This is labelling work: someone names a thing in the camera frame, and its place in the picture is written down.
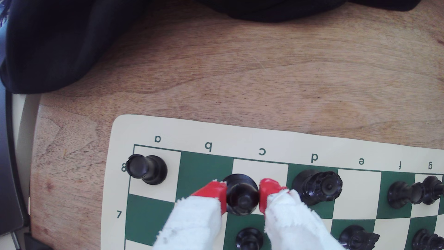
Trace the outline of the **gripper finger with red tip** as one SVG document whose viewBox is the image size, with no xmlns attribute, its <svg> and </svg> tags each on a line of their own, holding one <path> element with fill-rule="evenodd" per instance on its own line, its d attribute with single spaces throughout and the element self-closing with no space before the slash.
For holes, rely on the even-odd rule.
<svg viewBox="0 0 444 250">
<path fill-rule="evenodd" d="M 225 181 L 212 180 L 177 201 L 153 244 L 154 250 L 212 250 L 226 212 Z"/>
<path fill-rule="evenodd" d="M 344 250 L 319 215 L 301 201 L 297 191 L 264 178 L 259 192 L 264 232 L 272 250 Z"/>
</svg>

